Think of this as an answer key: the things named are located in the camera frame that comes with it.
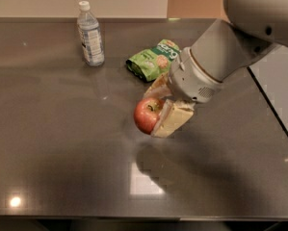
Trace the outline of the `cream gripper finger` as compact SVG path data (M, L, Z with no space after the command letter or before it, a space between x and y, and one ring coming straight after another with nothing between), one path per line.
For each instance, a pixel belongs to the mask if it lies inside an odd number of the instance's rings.
M162 73L144 93L144 98L165 98L172 96L168 82L168 73Z
M194 107L187 102L167 99L151 136L156 138L170 136L184 125L194 115L194 112Z

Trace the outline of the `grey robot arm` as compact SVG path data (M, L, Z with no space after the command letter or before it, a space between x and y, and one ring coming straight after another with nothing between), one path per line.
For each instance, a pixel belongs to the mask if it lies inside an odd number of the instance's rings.
M184 125L195 105L221 91L235 70L250 66L277 45L288 47L288 0L223 0L227 20L216 20L184 48L144 94L165 100L148 133L166 138Z

